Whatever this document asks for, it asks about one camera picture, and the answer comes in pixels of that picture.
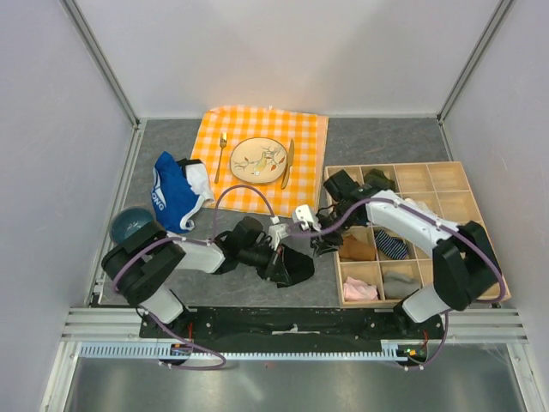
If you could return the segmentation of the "black underwear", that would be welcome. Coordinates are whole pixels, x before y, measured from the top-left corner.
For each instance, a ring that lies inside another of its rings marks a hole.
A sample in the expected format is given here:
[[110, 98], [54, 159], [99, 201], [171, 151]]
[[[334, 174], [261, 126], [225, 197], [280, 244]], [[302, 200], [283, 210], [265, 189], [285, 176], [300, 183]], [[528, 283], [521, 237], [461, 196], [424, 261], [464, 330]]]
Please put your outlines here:
[[296, 251], [286, 245], [285, 247], [287, 248], [285, 263], [290, 275], [293, 278], [293, 286], [309, 280], [315, 273], [313, 259], [310, 256]]

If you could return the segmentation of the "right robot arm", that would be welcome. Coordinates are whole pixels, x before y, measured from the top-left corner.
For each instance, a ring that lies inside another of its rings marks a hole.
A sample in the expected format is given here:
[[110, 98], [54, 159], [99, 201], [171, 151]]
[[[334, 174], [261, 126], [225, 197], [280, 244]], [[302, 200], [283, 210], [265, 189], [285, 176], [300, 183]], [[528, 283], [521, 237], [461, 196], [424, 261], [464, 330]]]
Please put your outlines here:
[[338, 250], [350, 227], [371, 225], [396, 233], [431, 259], [431, 285], [406, 294], [396, 306], [392, 324], [399, 336], [415, 336], [435, 315], [504, 298], [504, 277], [479, 223], [459, 224], [436, 217], [391, 189], [359, 184], [344, 170], [325, 180], [323, 187], [333, 203], [329, 212], [317, 213], [318, 226], [311, 236], [317, 254]]

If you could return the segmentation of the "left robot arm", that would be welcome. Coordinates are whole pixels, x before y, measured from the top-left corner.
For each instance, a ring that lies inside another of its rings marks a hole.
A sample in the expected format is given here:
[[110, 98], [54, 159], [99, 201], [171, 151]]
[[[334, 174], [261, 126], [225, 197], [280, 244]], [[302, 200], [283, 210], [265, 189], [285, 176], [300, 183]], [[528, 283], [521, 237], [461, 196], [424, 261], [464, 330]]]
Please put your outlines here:
[[249, 216], [233, 230], [207, 241], [177, 236], [151, 221], [107, 252], [101, 267], [116, 293], [157, 318], [159, 328], [169, 337], [179, 337], [189, 323], [184, 304], [165, 285], [174, 270], [219, 275], [244, 264], [262, 279], [287, 287], [294, 283], [284, 263], [288, 252], [263, 231], [260, 221]]

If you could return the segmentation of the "brown rolled underwear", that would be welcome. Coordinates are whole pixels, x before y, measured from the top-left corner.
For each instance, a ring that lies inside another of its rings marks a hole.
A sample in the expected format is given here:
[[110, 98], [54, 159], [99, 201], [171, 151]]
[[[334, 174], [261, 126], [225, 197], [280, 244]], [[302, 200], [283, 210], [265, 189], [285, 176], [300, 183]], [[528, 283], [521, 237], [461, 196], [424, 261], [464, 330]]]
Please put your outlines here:
[[377, 250], [373, 245], [369, 245], [353, 235], [343, 238], [343, 244], [338, 252], [340, 259], [349, 261], [374, 261]]

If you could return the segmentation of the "dark green rolled underwear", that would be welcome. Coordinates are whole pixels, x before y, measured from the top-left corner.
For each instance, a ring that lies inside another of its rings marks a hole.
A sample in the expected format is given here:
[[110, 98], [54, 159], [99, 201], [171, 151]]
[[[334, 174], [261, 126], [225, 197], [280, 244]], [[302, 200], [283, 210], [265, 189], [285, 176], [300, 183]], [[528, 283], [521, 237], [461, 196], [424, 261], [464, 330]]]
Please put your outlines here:
[[379, 190], [396, 190], [396, 184], [393, 179], [389, 179], [382, 170], [372, 168], [364, 175], [364, 182], [367, 185], [376, 187]]

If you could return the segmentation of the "striped rolled underwear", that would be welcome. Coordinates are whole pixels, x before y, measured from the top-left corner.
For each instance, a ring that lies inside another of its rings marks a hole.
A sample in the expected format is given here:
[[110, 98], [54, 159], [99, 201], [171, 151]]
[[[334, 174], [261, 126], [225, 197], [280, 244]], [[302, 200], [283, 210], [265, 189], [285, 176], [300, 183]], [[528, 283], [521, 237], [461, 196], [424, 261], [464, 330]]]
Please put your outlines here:
[[382, 229], [379, 229], [374, 233], [374, 240], [377, 249], [388, 258], [393, 260], [404, 260], [408, 257], [408, 248], [404, 240], [393, 237]]

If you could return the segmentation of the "pink rolled underwear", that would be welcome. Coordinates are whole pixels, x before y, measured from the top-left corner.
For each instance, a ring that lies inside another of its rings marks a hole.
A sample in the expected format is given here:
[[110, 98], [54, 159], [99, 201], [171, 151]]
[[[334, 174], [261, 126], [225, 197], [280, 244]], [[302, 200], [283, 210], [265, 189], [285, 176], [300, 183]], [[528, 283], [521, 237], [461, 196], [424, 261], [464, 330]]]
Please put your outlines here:
[[343, 283], [344, 301], [374, 301], [378, 300], [378, 298], [378, 291], [375, 285], [370, 285], [351, 276]]

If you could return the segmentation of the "white rolled underwear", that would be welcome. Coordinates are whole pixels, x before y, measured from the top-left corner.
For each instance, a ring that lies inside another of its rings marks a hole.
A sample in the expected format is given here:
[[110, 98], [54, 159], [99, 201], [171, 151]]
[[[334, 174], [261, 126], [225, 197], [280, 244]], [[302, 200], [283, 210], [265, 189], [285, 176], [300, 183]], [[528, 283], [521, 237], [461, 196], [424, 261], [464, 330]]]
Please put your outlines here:
[[421, 210], [422, 212], [424, 212], [426, 214], [437, 216], [437, 213], [434, 212], [425, 202], [415, 201], [414, 199], [412, 199], [410, 197], [405, 198], [404, 201], [409, 203], [410, 205], [413, 205], [415, 208]]

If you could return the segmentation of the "grey rolled underwear front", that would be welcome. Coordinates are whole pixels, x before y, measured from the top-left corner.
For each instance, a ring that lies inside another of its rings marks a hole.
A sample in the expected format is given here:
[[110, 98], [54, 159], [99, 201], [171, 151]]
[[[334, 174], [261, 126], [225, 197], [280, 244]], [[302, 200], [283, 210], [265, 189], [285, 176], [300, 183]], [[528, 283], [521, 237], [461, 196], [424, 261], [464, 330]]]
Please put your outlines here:
[[420, 290], [420, 283], [395, 271], [383, 274], [383, 291], [387, 300], [402, 300]]

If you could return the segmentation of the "blue underwear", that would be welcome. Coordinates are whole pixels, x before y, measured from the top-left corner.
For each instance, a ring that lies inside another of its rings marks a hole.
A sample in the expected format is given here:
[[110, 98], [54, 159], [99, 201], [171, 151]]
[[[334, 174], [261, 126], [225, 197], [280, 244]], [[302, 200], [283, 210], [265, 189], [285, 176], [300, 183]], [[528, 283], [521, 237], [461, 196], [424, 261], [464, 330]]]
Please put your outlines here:
[[194, 229], [191, 217], [196, 213], [199, 196], [191, 189], [182, 168], [164, 151], [154, 164], [151, 202], [156, 220], [173, 233]]

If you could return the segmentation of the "wooden compartment tray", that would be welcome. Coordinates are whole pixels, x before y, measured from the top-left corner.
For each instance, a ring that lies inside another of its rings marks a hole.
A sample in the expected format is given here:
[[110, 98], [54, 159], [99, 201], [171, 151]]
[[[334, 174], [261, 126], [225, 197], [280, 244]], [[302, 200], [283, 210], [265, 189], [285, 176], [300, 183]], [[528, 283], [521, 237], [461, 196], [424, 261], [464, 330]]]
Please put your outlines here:
[[[324, 169], [324, 178], [329, 179], [340, 170], [344, 170], [352, 180], [362, 184], [364, 175], [372, 168], [382, 170], [389, 179], [395, 181], [399, 197], [410, 197], [415, 201], [425, 202], [440, 219], [458, 224], [466, 224], [469, 221], [475, 221], [480, 225], [484, 223], [462, 164], [457, 161], [328, 166]], [[353, 235], [356, 239], [373, 245], [377, 255], [374, 261], [349, 261], [340, 259], [338, 252], [335, 254], [336, 285], [341, 307], [395, 306], [398, 300], [387, 300], [383, 291], [383, 274], [388, 271], [405, 274], [419, 282], [422, 287], [433, 283], [432, 261], [429, 256], [410, 240], [403, 239], [408, 248], [408, 257], [404, 260], [390, 259], [377, 249], [374, 233], [379, 229], [393, 237], [399, 236], [379, 225], [353, 226], [343, 234], [345, 237]], [[375, 285], [378, 300], [344, 301], [343, 283], [349, 276]]]

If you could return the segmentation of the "gold knife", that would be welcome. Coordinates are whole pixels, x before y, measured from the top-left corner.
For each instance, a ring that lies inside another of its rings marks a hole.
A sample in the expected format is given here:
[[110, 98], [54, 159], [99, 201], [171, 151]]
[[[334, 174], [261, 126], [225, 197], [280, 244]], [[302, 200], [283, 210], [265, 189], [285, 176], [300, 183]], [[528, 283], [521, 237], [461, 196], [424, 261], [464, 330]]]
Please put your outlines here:
[[295, 141], [294, 139], [290, 142], [290, 147], [287, 153], [287, 164], [285, 171], [283, 173], [283, 179], [281, 182], [281, 189], [284, 190], [287, 187], [287, 183], [289, 180], [289, 174], [290, 174], [290, 168], [293, 165], [293, 159], [294, 159], [294, 153], [295, 153]]

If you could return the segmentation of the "orange checkered cloth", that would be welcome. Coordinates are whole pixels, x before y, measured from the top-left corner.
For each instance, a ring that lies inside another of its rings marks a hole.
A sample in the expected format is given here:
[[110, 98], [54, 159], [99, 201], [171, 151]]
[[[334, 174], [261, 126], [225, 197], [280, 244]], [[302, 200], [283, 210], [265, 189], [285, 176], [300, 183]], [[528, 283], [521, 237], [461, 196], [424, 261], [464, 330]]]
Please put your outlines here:
[[209, 174], [221, 209], [288, 217], [317, 209], [329, 119], [272, 107], [219, 106], [207, 111], [191, 156]]

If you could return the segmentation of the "decorated ceramic plate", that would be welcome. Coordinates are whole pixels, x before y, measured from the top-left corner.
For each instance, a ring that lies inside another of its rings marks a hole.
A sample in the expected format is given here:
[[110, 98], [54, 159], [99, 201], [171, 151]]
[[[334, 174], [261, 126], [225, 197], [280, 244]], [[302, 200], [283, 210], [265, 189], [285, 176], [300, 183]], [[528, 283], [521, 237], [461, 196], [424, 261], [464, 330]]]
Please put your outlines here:
[[287, 149], [276, 140], [252, 137], [240, 142], [230, 156], [232, 175], [249, 184], [265, 185], [282, 176], [287, 164]]

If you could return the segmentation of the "gold fork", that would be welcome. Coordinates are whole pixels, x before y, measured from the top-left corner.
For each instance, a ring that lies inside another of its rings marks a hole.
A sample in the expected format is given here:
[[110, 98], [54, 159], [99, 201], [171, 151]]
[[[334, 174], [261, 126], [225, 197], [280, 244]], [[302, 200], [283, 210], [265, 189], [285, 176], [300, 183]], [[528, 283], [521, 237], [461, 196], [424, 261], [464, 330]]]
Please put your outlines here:
[[226, 148], [226, 145], [227, 145], [227, 133], [225, 131], [223, 131], [223, 132], [220, 133], [220, 141], [219, 141], [220, 152], [219, 152], [219, 159], [218, 159], [218, 163], [217, 163], [216, 173], [215, 173], [215, 177], [214, 177], [214, 183], [216, 185], [220, 181], [220, 170], [221, 170], [221, 164], [222, 164], [222, 161], [223, 161], [223, 154], [224, 154], [224, 150]]

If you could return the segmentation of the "blue ceramic bowl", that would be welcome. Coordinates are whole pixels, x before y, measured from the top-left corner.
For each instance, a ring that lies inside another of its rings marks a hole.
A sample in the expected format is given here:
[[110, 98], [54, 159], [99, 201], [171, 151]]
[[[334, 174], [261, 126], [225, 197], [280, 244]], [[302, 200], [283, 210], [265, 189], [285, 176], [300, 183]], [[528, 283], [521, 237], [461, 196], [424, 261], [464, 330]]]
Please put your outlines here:
[[124, 209], [111, 220], [109, 227], [110, 239], [118, 245], [153, 220], [154, 215], [152, 212], [143, 207]]

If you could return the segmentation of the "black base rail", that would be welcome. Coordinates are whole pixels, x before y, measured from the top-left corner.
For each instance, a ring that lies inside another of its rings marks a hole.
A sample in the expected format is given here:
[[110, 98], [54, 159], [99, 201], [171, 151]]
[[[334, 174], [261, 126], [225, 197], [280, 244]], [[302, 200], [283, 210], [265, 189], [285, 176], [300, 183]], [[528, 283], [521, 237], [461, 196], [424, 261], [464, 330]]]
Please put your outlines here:
[[435, 315], [422, 324], [392, 310], [198, 306], [168, 325], [183, 338], [226, 353], [373, 352], [382, 340], [422, 341], [443, 336]]

